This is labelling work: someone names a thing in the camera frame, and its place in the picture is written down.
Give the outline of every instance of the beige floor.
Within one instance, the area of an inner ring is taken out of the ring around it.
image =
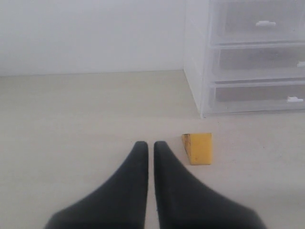
[[[168,141],[199,179],[256,209],[269,228],[305,228],[305,114],[199,119],[182,72],[0,78],[0,228],[41,229],[121,164],[133,143]],[[214,164],[180,141],[213,132]],[[157,229],[153,171],[147,229]]]

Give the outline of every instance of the white plastic drawer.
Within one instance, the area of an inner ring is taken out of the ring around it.
[[[305,77],[305,45],[211,49],[211,81]]]
[[[214,84],[209,90],[211,113],[305,109],[305,84]]]
[[[303,41],[304,0],[212,0],[212,44]]]

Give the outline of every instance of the white wall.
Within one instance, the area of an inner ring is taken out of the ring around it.
[[[1,0],[0,75],[183,68],[184,0]]]

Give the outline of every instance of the white drawer handle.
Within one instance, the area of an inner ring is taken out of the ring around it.
[[[276,26],[276,22],[274,21],[259,21],[256,23],[257,27],[274,27]]]
[[[298,97],[288,97],[288,99],[287,99],[287,102],[288,103],[302,103],[302,102],[304,102],[304,99],[299,99]]]
[[[305,61],[299,61],[299,63],[297,64],[298,68],[304,68],[305,67]]]

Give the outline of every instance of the yellow wooden block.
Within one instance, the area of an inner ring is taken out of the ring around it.
[[[182,135],[191,165],[210,165],[213,158],[212,133]]]

